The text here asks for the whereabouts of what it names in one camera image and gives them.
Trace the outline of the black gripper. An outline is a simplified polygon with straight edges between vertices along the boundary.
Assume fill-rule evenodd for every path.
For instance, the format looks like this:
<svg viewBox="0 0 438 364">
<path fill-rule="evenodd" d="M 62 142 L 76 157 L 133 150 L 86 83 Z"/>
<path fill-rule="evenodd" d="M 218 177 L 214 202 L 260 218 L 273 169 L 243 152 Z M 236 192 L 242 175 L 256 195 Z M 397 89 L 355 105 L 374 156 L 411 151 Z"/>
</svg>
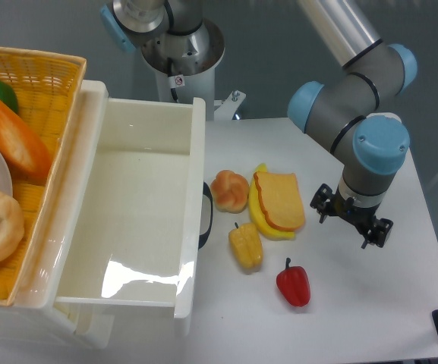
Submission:
<svg viewBox="0 0 438 364">
<path fill-rule="evenodd" d="M 379 205 L 368 208 L 355 206 L 351 197 L 344 199 L 339 192 L 334 193 L 327 184 L 320 185 L 310 202 L 310 207 L 319 214 L 319 223 L 332 216 L 354 226 L 364 238 L 362 249 L 368 245 L 383 248 L 393 227 L 393 221 L 375 218 Z"/>
</svg>

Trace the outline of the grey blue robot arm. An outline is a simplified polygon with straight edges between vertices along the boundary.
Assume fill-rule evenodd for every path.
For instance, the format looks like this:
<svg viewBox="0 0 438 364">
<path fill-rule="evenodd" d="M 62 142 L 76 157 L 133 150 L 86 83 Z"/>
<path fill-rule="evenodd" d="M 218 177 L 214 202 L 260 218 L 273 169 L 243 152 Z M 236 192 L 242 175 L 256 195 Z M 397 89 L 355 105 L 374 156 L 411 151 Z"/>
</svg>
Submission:
<svg viewBox="0 0 438 364">
<path fill-rule="evenodd" d="M 369 245 L 383 246 L 392 222 L 377 209 L 410 145 L 405 126 L 378 113 L 417 75 L 413 53 L 383 42 L 353 1 L 302 1 L 300 7 L 345 71 L 334 86 L 311 81 L 292 96 L 288 118 L 344 166 L 335 190 L 322 185 L 311 206 L 321 218 L 336 216 L 355 227 Z M 153 70 L 159 99 L 191 103 L 201 98 L 214 120 L 215 69 L 225 43 L 203 16 L 199 1 L 112 1 L 100 18 L 126 52 L 140 50 Z"/>
</svg>

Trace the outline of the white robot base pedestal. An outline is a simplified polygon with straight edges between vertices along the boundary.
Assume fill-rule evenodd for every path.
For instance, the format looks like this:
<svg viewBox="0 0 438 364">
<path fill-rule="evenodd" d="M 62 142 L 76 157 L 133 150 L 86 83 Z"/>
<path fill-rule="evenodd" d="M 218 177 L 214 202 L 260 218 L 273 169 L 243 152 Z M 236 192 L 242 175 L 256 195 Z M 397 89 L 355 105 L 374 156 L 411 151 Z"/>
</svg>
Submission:
<svg viewBox="0 0 438 364">
<path fill-rule="evenodd" d="M 161 102 L 191 104 L 200 98 L 208 121 L 238 119 L 246 93 L 233 90 L 224 99 L 216 98 L 216 68 L 225 54 L 225 40 L 213 22 L 203 19 L 187 35 L 163 33 L 142 46 L 141 54 L 155 75 Z"/>
</svg>

